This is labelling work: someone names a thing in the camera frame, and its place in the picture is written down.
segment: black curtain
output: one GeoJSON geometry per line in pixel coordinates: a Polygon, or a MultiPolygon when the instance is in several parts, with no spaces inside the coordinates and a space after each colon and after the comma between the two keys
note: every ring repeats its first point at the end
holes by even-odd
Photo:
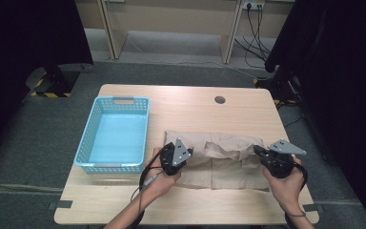
{"type": "Polygon", "coordinates": [[[70,63],[92,64],[73,0],[0,0],[0,135],[30,90],[30,74],[70,63]]]}
{"type": "Polygon", "coordinates": [[[284,27],[280,36],[285,39],[277,40],[266,63],[284,70],[277,81],[297,76],[303,111],[322,151],[330,151],[366,209],[366,1],[331,1],[315,17],[319,24],[304,20],[314,9],[302,2],[309,0],[297,1],[302,8],[289,16],[293,23],[288,27],[305,22],[300,27],[319,32],[298,46],[292,40],[302,34],[284,27]]]}

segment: wall outlet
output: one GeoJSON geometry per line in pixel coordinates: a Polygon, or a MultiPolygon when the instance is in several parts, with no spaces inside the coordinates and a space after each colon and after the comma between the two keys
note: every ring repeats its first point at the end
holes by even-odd
{"type": "Polygon", "coordinates": [[[245,0],[243,1],[242,8],[243,10],[248,10],[248,4],[251,4],[251,10],[263,10],[265,3],[266,1],[264,0],[245,0]]]}

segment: gray carpet floor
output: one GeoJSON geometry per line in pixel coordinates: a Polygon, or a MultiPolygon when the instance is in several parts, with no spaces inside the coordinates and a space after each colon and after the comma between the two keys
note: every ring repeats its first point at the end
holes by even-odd
{"type": "MultiPolygon", "coordinates": [[[[224,68],[96,62],[63,66],[79,71],[69,98],[28,95],[13,115],[0,141],[0,228],[98,228],[100,225],[58,225],[51,203],[59,200],[94,98],[103,84],[181,85],[252,88],[249,75],[270,77],[257,70],[239,73],[224,68]]],[[[27,84],[32,89],[43,70],[27,84]]],[[[299,107],[278,110],[283,125],[302,117],[299,107]]],[[[366,228],[366,212],[340,169],[322,158],[303,118],[286,127],[309,172],[308,187],[319,206],[316,228],[366,228]]],[[[265,228],[285,228],[267,226],[265,228]]]]}

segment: folded cloth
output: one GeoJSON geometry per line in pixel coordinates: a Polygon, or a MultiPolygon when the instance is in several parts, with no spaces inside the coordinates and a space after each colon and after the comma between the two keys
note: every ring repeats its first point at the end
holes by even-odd
{"type": "Polygon", "coordinates": [[[193,156],[182,169],[177,184],[187,188],[268,190],[254,145],[260,138],[246,135],[199,132],[165,132],[165,144],[180,138],[193,156]]]}

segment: wooden table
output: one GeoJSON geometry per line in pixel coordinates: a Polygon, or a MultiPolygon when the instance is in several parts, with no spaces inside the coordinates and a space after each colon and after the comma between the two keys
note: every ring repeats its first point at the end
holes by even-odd
{"type": "MultiPolygon", "coordinates": [[[[146,95],[150,118],[146,159],[153,148],[164,144],[165,130],[212,132],[256,136],[264,144],[288,139],[270,93],[263,89],[177,86],[104,85],[99,95],[146,95]],[[223,96],[224,104],[214,101],[223,96]]],[[[60,224],[105,224],[130,201],[137,185],[99,182],[73,165],[54,219],[60,224]]],[[[313,204],[308,187],[302,205],[313,204]]],[[[312,223],[317,212],[308,212],[312,223]]],[[[210,190],[173,187],[150,205],[142,224],[279,224],[284,213],[272,193],[256,190],[210,190]]]]}

